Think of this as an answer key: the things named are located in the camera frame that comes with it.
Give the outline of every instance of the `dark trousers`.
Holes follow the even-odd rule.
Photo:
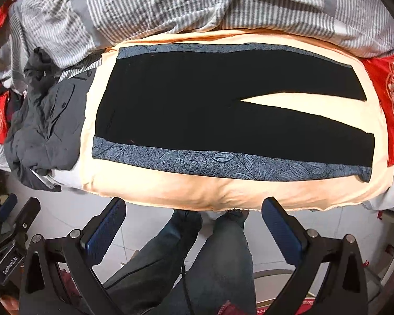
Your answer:
[[[201,224],[198,212],[176,210],[158,235],[104,283],[124,314],[190,313],[183,281],[172,287]],[[196,315],[216,315],[228,300],[248,315],[256,314],[252,256],[243,224],[227,214],[218,218],[186,274]]]

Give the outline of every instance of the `person's leg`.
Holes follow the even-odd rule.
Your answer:
[[[248,315],[256,314],[252,256],[244,235],[248,211],[229,211],[219,217],[211,235],[186,275],[196,315],[217,314],[226,301]],[[189,314],[181,280],[153,314]]]
[[[198,212],[175,210],[159,234],[103,284],[124,314],[141,314],[164,299],[201,227]]]

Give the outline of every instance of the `striped blanket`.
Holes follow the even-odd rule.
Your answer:
[[[394,20],[380,0],[17,0],[0,35],[0,80],[25,90],[23,68],[38,46],[64,79],[121,41],[235,28],[314,37],[361,57],[394,52]]]

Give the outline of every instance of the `silver bolt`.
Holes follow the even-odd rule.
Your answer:
[[[32,237],[32,242],[38,243],[42,239],[42,235],[36,234]]]
[[[309,228],[306,230],[306,233],[309,235],[311,238],[318,237],[318,232],[312,228]]]
[[[70,232],[70,237],[73,239],[78,238],[80,236],[80,234],[81,234],[80,230],[73,230]]]
[[[356,241],[356,239],[354,238],[354,236],[351,235],[351,234],[348,234],[348,235],[346,236],[346,240],[347,240],[349,243],[354,243],[354,242]]]

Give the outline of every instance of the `white tile floor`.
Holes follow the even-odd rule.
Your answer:
[[[29,197],[37,197],[41,202],[41,212],[28,232],[29,238],[36,233],[43,234],[45,238],[66,236],[74,228],[83,228],[90,218],[99,214],[111,200],[68,190],[61,193],[33,191],[12,177],[9,178],[8,188],[9,192],[15,193],[19,199],[13,216]],[[171,214],[171,209],[127,204],[126,219],[120,231],[103,262],[94,268],[99,279],[105,281],[120,268],[122,262],[126,263],[135,250],[140,250],[160,231]],[[377,219],[375,211],[367,210],[362,205],[335,208],[326,212],[305,210],[291,214],[305,228],[314,228],[324,237],[342,238],[346,233],[353,234],[364,261],[369,260],[373,263],[377,257],[376,253],[385,245],[388,226]],[[211,230],[211,224],[205,223],[186,258],[187,267],[195,260]],[[250,212],[245,223],[245,235],[252,253],[254,271],[293,269],[284,261],[259,212]],[[318,278],[311,288],[313,293],[318,291],[325,271],[326,266],[320,269]]]

